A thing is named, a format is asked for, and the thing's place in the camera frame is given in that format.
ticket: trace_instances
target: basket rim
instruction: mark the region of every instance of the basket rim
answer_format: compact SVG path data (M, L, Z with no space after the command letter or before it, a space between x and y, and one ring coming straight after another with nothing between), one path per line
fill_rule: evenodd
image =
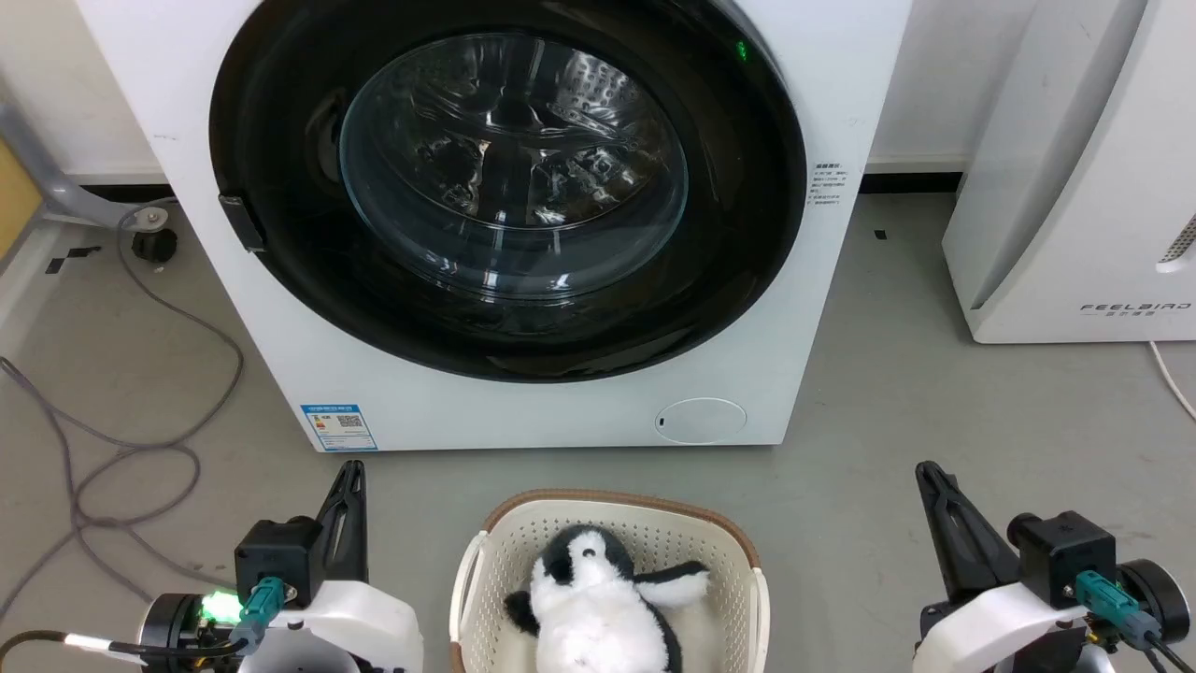
M748 563L752 568L759 568L759 555L756 553L756 545L752 544L751 539L748 538L748 534L744 533L743 530L739 528L739 526L737 526L733 521L716 512L676 501L655 498L652 496L637 496L634 494L621 494L617 491L591 491L585 489L536 489L533 491L524 491L523 494L507 498L502 504L496 507L489 516L486 518L482 530L487 533L494 532L494 527L498 526L499 520L509 514L512 510L520 506L538 501L590 501L609 504L626 504L642 507L646 509L659 509L672 514L679 514L682 516L701 519L722 528L727 534L730 534L743 550L744 556L748 557Z

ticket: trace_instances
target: caster wheel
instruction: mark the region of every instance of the caster wheel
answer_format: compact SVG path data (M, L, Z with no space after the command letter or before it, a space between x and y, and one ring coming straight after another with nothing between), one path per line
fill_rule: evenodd
M178 249L178 234L169 228L158 231L140 231L133 234L133 253L139 259L164 263L175 256Z

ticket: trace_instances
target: teal connector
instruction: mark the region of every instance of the teal connector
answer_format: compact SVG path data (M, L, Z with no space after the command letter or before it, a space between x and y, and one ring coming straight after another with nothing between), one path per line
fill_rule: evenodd
M1112 624L1134 649L1149 649L1147 635L1153 634L1157 638L1163 635L1163 626L1139 607L1137 599L1092 570L1076 575L1075 600Z
M266 629L282 612L282 606L287 602L286 595L287 587L277 577L266 577L254 587L249 601L240 611L240 622L228 635L228 642L236 643L244 638L249 643L238 654L249 656L257 651L257 646L266 637Z

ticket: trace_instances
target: gray cable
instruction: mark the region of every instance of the gray cable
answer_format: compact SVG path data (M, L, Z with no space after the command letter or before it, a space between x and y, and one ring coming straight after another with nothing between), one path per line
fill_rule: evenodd
M4 618L8 614L10 608L12 608L12 605L13 602L16 602L17 596L20 595L20 592L29 585L29 582L33 577L37 576L38 573L41 573L45 568L45 564L54 557L54 555L59 553L59 551L61 551L62 547L65 547L71 540L78 540L79 546L83 549L84 553L87 555L87 558L90 558L92 563L96 564L97 568L99 568L105 575L115 580L118 585L121 585L129 592L133 592L139 598L141 598L141 600L146 602L151 602L153 600L153 596L150 595L148 592L139 587L133 580L129 580L127 576L122 575L118 570L116 570L115 568L105 563L102 558L99 558L96 551L91 549L91 545L87 544L87 539L84 537L84 532L87 531L89 528L112 528L122 531L129 538L132 538L133 542L136 543L142 550L145 550L151 557L157 559L166 568L173 570L175 573L183 575L185 577L191 577L194 580L200 580L202 582L209 582L212 585L216 585L220 587L230 589L234 588L232 585L225 582L219 577L214 577L205 573L191 570L166 558L161 552L155 550L150 543L142 539L141 536L138 536L136 531L134 531L133 528L139 524L144 524L146 521L157 519L166 514L167 512L172 510L175 507L181 504L184 500L187 500L193 491L195 491L195 485L199 484L200 482L200 457L196 455L196 453L191 451L190 447L185 446L184 442L187 442L188 440L194 438L196 433L202 430L208 424L208 422L212 421L212 417L214 417L220 411L220 409L224 408L225 403L228 402L228 398L232 397L233 390L237 388L237 384L240 381L242 372L245 369L245 354L242 353L240 347L238 347L237 343L232 341L232 336L228 336L227 334L221 331L218 326L205 320L203 318L191 314L185 310L176 306L175 304L171 304L166 299L163 299L158 294L153 293L153 290L146 287L145 282L141 281L138 274L134 273L133 267L129 265L129 262L124 256L124 245L122 240L123 238L122 234L124 232L124 228L129 225L129 222L133 221L133 218L138 213L138 210L148 206L161 206L171 202L176 202L176 200L158 198L155 201L142 203L141 206L138 206L132 210L124 213L124 215L121 218L121 221L117 222L116 225L116 256L121 261L121 267L124 268L124 273L128 274L128 276L133 280L133 283L136 285L138 288L140 288L142 292L145 292L147 296L150 296L154 301L158 301L170 311L178 313L185 317L187 319L194 322L195 324L199 324L203 329L210 331L216 336L218 339L224 342L226 347L232 349L232 353L236 354L237 356L237 368L233 372L232 380L228 383L228 386L220 396L220 399L216 400L216 404L213 405L212 409L208 410L205 415L202 415L194 426L191 426L189 429L187 429L178 436L171 438L169 440L163 440L160 442L127 442L124 440L118 440L116 438L105 435L99 430L96 430L94 428L87 426L86 423L79 421L78 418L71 416L69 414L55 406L54 403L47 400L45 397L42 396L42 392L37 390L37 386L35 386L32 381L26 379L25 375L22 374L19 369L17 369L17 366L14 366L8 359L0 357L0 372L8 375L8 378L12 379L18 387L20 387L20 390L28 393L29 397L32 398L35 403L37 403L37 406L42 410L42 414L45 416L45 421L47 423L49 423L50 429L54 430L54 436L57 440L59 451L62 454L62 476L63 481L66 482L67 497L71 504L71 531L62 538L60 538L56 543L50 545L50 547L45 550L45 553L38 557L38 559L35 561L32 565L30 565L29 570L25 571L25 574L22 575L19 580L17 580L17 583L8 592L8 595L5 596L4 602L0 604L0 623L4 623ZM114 447L118 447L120 451L116 453L116 455L102 463L98 467L89 472L77 484L74 470L71 466L71 442L67 440L66 434L62 432L61 421L65 421L71 426L74 426L75 428L83 430L84 433L91 435L92 438L102 440L109 445L112 445ZM110 469L116 467L117 465L122 464L123 461L130 458L154 452L176 452L183 454L191 461L191 481L178 494L178 496L176 496L173 500L171 500L170 502L167 502L161 507L158 507L144 514L139 514L136 516L130 516L127 519L98 516L84 512L83 494L97 477L99 477L104 472L108 472Z

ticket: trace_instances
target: laundry basket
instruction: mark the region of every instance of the laundry basket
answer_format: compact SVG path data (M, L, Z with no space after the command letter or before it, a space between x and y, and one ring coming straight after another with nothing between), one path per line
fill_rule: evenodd
M702 605L664 611L684 673L761 673L768 651L768 583L734 524L681 503L603 491L530 491L502 503L460 561L448 617L454 673L535 673L536 641L507 618L504 599L526 586L544 545L573 524L617 536L648 573L687 561L710 569Z

